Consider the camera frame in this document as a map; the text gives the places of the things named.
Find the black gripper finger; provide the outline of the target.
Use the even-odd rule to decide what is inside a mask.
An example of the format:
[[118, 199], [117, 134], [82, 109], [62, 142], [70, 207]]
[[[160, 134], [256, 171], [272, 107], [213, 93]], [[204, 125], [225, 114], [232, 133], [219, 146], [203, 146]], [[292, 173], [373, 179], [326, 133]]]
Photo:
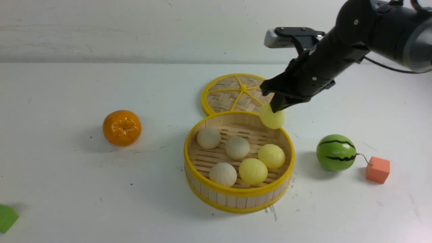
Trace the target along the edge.
[[270, 101], [270, 107], [273, 113], [282, 111], [288, 107], [302, 103], [302, 99], [293, 98], [285, 95], [274, 95]]

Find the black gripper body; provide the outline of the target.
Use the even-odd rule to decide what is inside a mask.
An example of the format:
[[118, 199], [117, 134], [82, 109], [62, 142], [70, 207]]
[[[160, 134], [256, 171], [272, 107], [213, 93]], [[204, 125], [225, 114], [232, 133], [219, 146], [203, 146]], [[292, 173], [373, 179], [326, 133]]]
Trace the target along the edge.
[[332, 87], [337, 76], [368, 53], [363, 44], [347, 45], [331, 30], [313, 48], [292, 59], [284, 72], [265, 80], [261, 92], [264, 96], [273, 93], [308, 102]]

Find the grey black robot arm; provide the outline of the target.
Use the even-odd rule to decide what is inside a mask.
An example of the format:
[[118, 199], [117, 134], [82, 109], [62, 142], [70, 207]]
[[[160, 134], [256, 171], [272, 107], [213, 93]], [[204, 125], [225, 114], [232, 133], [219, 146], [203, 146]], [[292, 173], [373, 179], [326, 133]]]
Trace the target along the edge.
[[329, 32], [307, 27], [276, 27], [264, 38], [268, 48], [295, 48], [284, 72], [261, 83], [263, 96], [273, 93], [271, 110], [307, 103], [335, 85], [335, 78], [375, 52], [407, 68], [407, 74], [431, 71], [430, 7], [402, 0], [349, 0]]

